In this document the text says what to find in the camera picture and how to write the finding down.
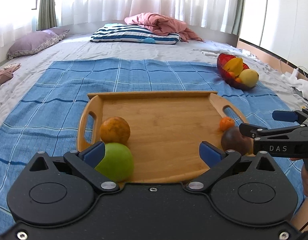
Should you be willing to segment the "person's right hand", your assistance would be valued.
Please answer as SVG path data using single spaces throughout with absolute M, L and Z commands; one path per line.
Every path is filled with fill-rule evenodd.
M 303 165 L 301 170 L 295 166 L 295 163 L 300 162 L 300 158 L 291 158 L 292 165 L 295 173 L 292 174 L 291 181 L 292 184 L 297 188 L 300 189 L 300 183 L 302 183 L 303 194 L 308 197 L 308 170 L 305 166 L 305 161 L 303 161 Z

